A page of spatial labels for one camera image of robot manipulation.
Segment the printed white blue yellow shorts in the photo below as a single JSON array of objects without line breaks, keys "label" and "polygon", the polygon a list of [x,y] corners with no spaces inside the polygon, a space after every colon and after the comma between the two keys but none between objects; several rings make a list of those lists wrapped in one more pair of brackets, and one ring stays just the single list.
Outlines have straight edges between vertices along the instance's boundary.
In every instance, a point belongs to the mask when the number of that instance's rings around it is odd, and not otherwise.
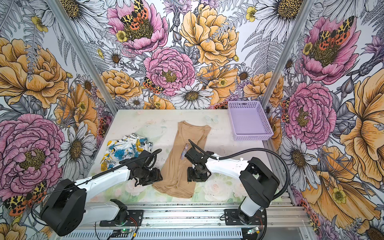
[{"label": "printed white blue yellow shorts", "polygon": [[136,158],[144,150],[151,152],[152,148],[152,142],[134,133],[123,136],[120,140],[108,141],[106,152],[101,160],[101,171],[117,166],[122,160]]}]

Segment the beige garment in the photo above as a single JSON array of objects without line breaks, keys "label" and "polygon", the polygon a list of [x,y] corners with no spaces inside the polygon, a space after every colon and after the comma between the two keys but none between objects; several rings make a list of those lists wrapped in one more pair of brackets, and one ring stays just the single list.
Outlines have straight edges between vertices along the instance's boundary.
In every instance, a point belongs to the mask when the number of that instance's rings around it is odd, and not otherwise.
[{"label": "beige garment", "polygon": [[178,123],[178,131],[174,145],[161,169],[163,180],[153,184],[153,188],[162,194],[175,198],[190,199],[195,193],[195,182],[188,182],[188,168],[191,162],[185,157],[191,149],[189,140],[192,140],[200,148],[204,148],[211,127],[194,126],[186,121]]}]

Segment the lavender plastic basket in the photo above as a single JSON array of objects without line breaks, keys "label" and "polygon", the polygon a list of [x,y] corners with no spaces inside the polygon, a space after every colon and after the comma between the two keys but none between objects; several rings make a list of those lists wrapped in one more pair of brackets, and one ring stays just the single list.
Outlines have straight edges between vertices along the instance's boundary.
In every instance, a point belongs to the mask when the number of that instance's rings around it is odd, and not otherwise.
[{"label": "lavender plastic basket", "polygon": [[229,101],[228,114],[235,141],[267,141],[274,135],[259,101]]}]

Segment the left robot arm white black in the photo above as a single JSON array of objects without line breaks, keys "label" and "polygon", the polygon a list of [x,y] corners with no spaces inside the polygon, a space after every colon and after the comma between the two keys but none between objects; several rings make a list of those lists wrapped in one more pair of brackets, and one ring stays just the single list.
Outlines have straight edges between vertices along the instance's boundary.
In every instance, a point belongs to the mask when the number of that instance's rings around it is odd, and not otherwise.
[{"label": "left robot arm white black", "polygon": [[154,166],[161,151],[142,151],[138,157],[124,159],[109,170],[75,182],[62,180],[42,206],[39,218],[60,237],[70,234],[79,226],[92,223],[110,222],[115,226],[123,226],[129,221],[136,222],[121,201],[111,199],[92,203],[91,199],[129,180],[135,180],[136,186],[162,181],[160,170]]}]

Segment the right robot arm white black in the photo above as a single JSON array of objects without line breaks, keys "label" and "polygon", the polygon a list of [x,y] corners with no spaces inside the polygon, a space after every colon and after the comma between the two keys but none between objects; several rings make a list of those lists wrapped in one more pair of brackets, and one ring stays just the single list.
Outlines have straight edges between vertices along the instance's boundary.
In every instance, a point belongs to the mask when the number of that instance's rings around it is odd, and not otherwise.
[{"label": "right robot arm white black", "polygon": [[252,222],[257,211],[268,208],[270,203],[278,197],[276,191],[280,185],[280,180],[259,158],[234,159],[234,157],[249,152],[265,152],[277,158],[280,157],[277,153],[263,148],[247,149],[221,157],[213,152],[200,152],[193,147],[182,155],[192,164],[187,170],[188,182],[206,182],[213,173],[222,174],[241,182],[247,195],[240,204],[238,216],[235,219],[245,225]]}]

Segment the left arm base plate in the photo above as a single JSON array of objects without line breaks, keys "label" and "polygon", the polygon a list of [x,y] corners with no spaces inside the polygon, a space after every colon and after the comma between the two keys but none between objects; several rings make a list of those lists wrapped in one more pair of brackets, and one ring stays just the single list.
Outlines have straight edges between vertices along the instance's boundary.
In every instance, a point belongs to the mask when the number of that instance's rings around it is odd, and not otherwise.
[{"label": "left arm base plate", "polygon": [[100,227],[140,227],[143,220],[143,210],[120,210],[110,221],[101,221]]}]

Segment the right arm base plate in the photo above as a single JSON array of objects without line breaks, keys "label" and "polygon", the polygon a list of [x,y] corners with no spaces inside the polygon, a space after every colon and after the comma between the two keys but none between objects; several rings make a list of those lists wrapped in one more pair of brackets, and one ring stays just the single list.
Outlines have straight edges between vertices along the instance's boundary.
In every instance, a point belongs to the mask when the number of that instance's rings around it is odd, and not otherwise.
[{"label": "right arm base plate", "polygon": [[262,226],[266,224],[267,212],[262,208],[256,211],[252,217],[249,217],[239,209],[225,209],[221,220],[225,221],[226,226]]}]

